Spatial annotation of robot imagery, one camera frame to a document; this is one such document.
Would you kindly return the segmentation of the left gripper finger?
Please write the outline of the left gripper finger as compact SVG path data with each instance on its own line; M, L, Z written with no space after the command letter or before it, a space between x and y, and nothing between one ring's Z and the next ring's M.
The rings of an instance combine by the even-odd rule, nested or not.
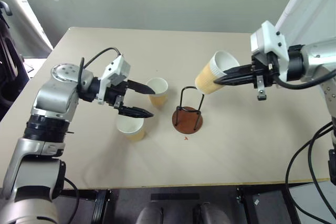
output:
M128 89L141 94L155 94L155 91L149 86L132 80L128 80Z
M127 107L122 106L118 109L119 115L128 116L131 118L151 118L154 116L153 113L138 107Z

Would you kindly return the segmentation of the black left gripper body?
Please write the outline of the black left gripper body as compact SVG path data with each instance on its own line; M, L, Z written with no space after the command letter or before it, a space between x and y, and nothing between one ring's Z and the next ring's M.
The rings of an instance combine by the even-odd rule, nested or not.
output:
M114 107L119 111L119 114L128 114L127 107L123 105L123 99L128 88L128 83L122 81L119 85L113 86L106 89L104 95L104 101L108 105Z

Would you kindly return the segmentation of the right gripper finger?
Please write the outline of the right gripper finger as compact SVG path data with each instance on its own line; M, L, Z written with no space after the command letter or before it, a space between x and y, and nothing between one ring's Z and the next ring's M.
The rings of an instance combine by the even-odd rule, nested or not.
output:
M242 65L238 67L232 67L224 71L226 75L246 75L252 72L252 65Z
M213 81L215 84L222 86L239 86L243 84L250 84L254 82L254 77L252 75L230 75L227 74Z

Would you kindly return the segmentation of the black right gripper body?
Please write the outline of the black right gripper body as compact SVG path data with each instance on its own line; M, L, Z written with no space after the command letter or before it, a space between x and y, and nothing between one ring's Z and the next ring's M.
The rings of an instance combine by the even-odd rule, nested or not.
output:
M252 59L253 85L258 101L267 99L266 88L274 83L273 76L279 73L277 56L274 53L255 54Z

